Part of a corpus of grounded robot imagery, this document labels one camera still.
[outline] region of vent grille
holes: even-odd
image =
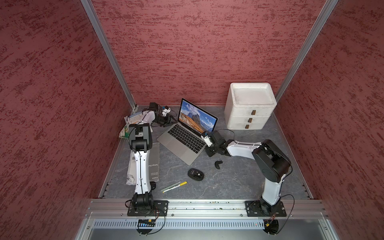
[[[137,219],[95,219],[93,228],[137,228]],[[158,219],[154,229],[161,228],[164,219]],[[163,229],[264,229],[261,219],[167,219]]]

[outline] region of black mounting plate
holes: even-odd
[[[261,213],[261,210],[256,210],[256,206],[259,205],[259,200],[255,201],[245,201],[245,210],[247,211],[248,217],[271,217],[266,216]],[[275,217],[286,217],[287,213],[285,212],[285,207],[282,201],[279,201],[276,205],[273,206],[275,209]]]
[[[154,200],[154,205],[157,207],[157,209],[160,210],[159,216],[164,216],[164,214],[165,214],[165,216],[167,216],[168,201],[166,201],[166,200]],[[148,217],[139,211],[135,211],[134,209],[128,209],[127,216],[130,216],[130,217],[132,217],[132,216],[133,217]]]

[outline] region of drawer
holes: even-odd
[[[262,129],[270,116],[266,117],[237,117],[225,118],[228,129],[232,130],[254,130]]]
[[[228,115],[239,117],[266,117],[270,116],[274,108],[231,108],[225,109]]]

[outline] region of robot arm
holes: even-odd
[[[210,157],[219,153],[256,161],[265,176],[264,192],[260,200],[261,212],[271,215],[273,206],[280,201],[281,184],[291,165],[288,157],[269,139],[256,143],[235,142],[232,139],[225,141],[217,131],[205,134],[202,138],[207,143],[205,151]]]
[[[151,123],[155,122],[162,127],[176,122],[169,114],[168,107],[160,107],[156,103],[150,103],[149,108],[144,109],[143,117],[137,124],[129,125],[129,146],[134,151],[136,161],[136,188],[131,203],[135,210],[149,211],[153,209],[152,185],[149,181],[148,159],[152,148]]]

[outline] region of laptop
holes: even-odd
[[[206,145],[201,134],[212,132],[217,120],[217,117],[183,98],[177,123],[157,140],[186,164],[191,165]]]

